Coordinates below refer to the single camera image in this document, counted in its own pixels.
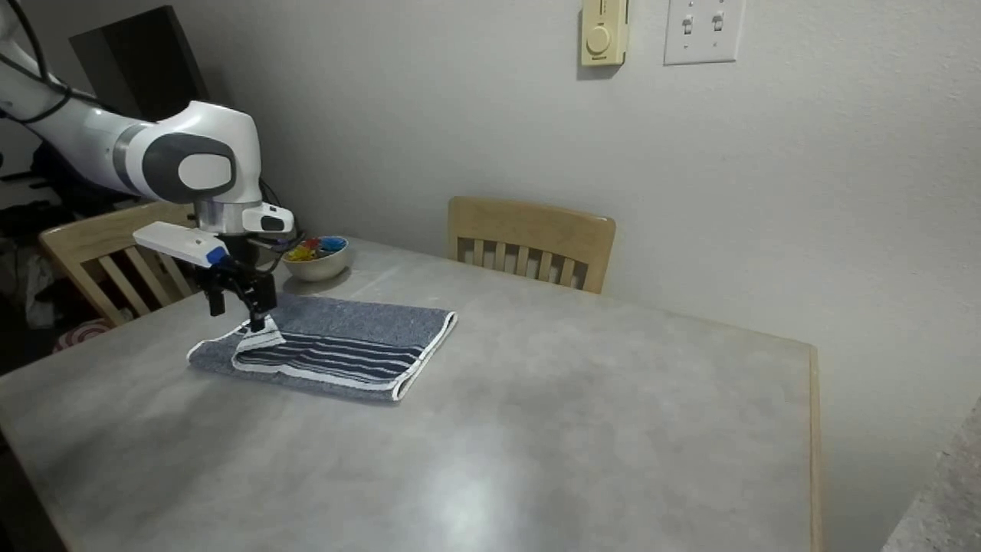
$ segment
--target black cable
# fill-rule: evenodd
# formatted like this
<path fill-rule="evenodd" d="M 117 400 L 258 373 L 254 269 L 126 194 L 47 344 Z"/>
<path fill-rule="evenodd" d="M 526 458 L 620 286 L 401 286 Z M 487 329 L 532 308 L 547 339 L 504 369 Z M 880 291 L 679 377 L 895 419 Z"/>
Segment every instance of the black cable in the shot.
<path fill-rule="evenodd" d="M 52 113 L 62 109 L 71 99 L 79 99 L 79 102 L 90 102 L 90 105 L 97 105 L 97 106 L 101 106 L 101 102 L 97 102 L 96 96 L 87 96 L 87 91 L 71 89 L 71 87 L 62 87 L 62 83 L 41 79 L 34 71 L 22 66 L 17 62 L 12 62 L 12 58 L 6 58 L 6 54 L 0 54 L 0 63 L 17 71 L 17 74 L 26 74 L 26 78 L 31 78 L 31 79 L 55 89 L 55 91 L 62 91 L 62 99 L 59 99 L 52 106 L 47 106 L 47 109 L 41 109 L 41 113 L 34 113 L 34 117 L 29 117 L 29 119 L 17 119 L 17 117 L 8 117 L 8 113 L 6 113 L 8 119 L 15 119 L 15 122 L 22 122 L 22 126 L 31 126 L 31 122 L 37 122 L 37 119 L 52 117 Z"/>
<path fill-rule="evenodd" d="M 8 9 L 17 15 L 26 33 L 29 33 L 29 42 L 31 42 L 31 50 L 34 50 L 34 62 L 37 62 L 41 79 L 43 79 L 43 83 L 52 83 L 49 63 L 47 63 L 47 58 L 43 58 L 43 50 L 41 50 L 41 39 L 37 39 L 37 33 L 34 33 L 34 26 L 31 26 L 29 13 L 22 9 L 17 0 L 6 0 L 6 2 L 8 2 Z"/>

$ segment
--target wall plate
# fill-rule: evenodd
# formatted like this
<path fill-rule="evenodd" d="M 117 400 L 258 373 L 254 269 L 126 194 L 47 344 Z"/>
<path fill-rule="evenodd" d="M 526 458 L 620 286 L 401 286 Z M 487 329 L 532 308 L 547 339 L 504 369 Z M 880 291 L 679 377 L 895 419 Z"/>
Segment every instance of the wall plate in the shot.
<path fill-rule="evenodd" d="M 665 63 L 732 63 L 742 0 L 672 0 Z"/>

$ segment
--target light switch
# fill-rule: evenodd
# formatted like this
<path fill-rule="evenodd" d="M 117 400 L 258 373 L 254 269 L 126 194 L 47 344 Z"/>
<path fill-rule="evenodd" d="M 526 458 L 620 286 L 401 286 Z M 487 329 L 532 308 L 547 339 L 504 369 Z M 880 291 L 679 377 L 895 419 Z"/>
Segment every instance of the light switch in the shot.
<path fill-rule="evenodd" d="M 625 62 L 625 30 L 628 30 L 628 0 L 583 0 L 583 45 L 578 63 L 622 63 Z"/>
<path fill-rule="evenodd" d="M 665 63 L 732 63 L 742 0 L 672 0 Z"/>

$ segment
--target table top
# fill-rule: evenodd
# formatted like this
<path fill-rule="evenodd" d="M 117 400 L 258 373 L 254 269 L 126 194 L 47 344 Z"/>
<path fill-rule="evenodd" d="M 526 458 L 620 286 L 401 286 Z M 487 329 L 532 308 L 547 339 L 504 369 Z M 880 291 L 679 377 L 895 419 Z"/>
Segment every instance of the table top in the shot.
<path fill-rule="evenodd" d="M 188 297 L 0 379 L 71 550 L 818 550 L 815 350 L 373 241 L 315 291 L 448 308 L 401 404 L 189 370 Z"/>
<path fill-rule="evenodd" d="M 929 481 L 895 523 L 882 552 L 981 550 L 981 401 L 940 450 Z"/>

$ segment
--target white wall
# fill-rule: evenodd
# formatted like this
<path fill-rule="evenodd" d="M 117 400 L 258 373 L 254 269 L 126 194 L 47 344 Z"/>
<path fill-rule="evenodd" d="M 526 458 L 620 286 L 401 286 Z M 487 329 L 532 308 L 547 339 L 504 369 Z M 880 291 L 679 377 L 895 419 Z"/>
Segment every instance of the white wall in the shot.
<path fill-rule="evenodd" d="M 34 0 L 63 38 L 146 0 Z M 577 71 L 577 0 L 179 0 L 315 229 L 423 252 L 450 194 L 620 221 L 612 297 L 822 350 L 827 550 L 877 550 L 981 389 L 981 2 L 749 0 L 729 66 Z"/>

